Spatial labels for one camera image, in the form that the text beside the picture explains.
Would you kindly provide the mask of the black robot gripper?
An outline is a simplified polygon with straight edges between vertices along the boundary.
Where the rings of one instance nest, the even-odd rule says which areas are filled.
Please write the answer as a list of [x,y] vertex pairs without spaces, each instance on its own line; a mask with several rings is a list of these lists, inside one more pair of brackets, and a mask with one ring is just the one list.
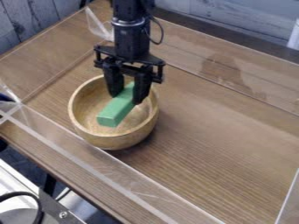
[[151,84],[164,81],[166,62],[150,53],[151,18],[126,22],[112,19],[114,46],[95,46],[95,67],[103,68],[107,90],[116,97],[124,89],[124,76],[135,77],[134,104],[143,102]]

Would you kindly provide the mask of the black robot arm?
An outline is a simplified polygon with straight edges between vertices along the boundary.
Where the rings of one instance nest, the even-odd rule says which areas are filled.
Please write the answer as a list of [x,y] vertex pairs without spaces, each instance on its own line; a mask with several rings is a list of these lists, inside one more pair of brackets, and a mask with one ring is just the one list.
[[124,75],[135,78],[132,103],[140,104],[150,95],[152,83],[164,81],[166,62],[150,53],[151,22],[163,29],[151,14],[155,0],[114,0],[114,46],[95,46],[95,67],[102,68],[107,90],[116,97],[124,89]]

